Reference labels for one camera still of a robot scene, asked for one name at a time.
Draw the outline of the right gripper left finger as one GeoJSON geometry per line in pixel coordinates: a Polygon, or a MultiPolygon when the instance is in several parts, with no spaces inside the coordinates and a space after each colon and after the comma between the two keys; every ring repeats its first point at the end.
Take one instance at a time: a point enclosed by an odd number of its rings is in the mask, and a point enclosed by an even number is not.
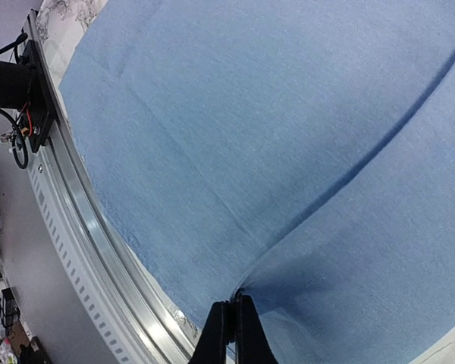
{"type": "Polygon", "coordinates": [[[212,304],[189,364],[223,364],[231,337],[231,305],[228,301],[212,304]]]}

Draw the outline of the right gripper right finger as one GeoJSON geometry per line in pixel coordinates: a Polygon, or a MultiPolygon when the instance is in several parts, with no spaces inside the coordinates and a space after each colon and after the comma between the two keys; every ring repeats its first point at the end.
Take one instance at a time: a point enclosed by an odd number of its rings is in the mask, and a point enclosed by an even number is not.
{"type": "Polygon", "coordinates": [[[239,293],[236,308],[236,363],[277,364],[251,296],[239,293]]]}

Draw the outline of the light blue long sleeve shirt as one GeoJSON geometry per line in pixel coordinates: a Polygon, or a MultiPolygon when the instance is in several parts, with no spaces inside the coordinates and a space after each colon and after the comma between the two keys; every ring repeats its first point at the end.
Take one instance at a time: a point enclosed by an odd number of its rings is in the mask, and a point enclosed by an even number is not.
{"type": "Polygon", "coordinates": [[[196,325],[407,363],[455,325],[455,1],[109,1],[60,85],[104,216],[196,325]]]}

